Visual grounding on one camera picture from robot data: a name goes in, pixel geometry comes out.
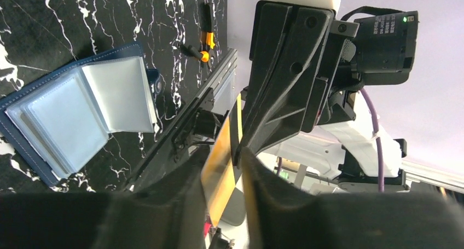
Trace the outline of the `blue leather card holder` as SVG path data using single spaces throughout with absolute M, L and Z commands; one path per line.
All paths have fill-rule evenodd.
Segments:
M 159 72 L 138 42 L 78 60 L 1 99 L 1 134 L 48 186 L 80 171 L 116 132 L 154 132 Z

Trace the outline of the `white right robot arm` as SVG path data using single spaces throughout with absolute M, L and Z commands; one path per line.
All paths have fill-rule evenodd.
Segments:
M 402 159 L 407 142 L 381 128 L 370 85 L 406 82 L 415 58 L 419 13 L 362 6 L 341 19 L 341 0 L 261 0 L 257 3 L 243 91 L 242 137 L 231 157 L 285 146 L 319 126 L 345 152 L 325 158 L 315 148 L 309 166 L 349 192 L 407 190 Z

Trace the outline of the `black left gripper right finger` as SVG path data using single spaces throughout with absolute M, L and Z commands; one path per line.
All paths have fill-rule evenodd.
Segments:
M 325 193 L 241 151 L 250 248 L 463 248 L 463 207 L 432 193 Z

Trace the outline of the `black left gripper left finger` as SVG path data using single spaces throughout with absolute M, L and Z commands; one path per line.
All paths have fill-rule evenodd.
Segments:
M 209 146 L 137 192 L 1 195 L 1 248 L 202 248 Z

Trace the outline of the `gold credit card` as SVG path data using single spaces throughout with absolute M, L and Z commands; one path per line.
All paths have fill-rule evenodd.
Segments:
M 224 122 L 203 166 L 201 183 L 211 225 L 217 227 L 240 178 L 234 172 L 234 153 L 242 139 L 242 102 L 239 94 Z

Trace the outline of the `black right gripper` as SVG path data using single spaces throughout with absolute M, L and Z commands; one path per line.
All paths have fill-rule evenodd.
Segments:
M 334 17 L 328 8 L 258 2 L 235 166 L 244 149 L 258 154 L 300 130 L 354 119 L 346 100 L 365 86 L 351 68 L 359 23 Z

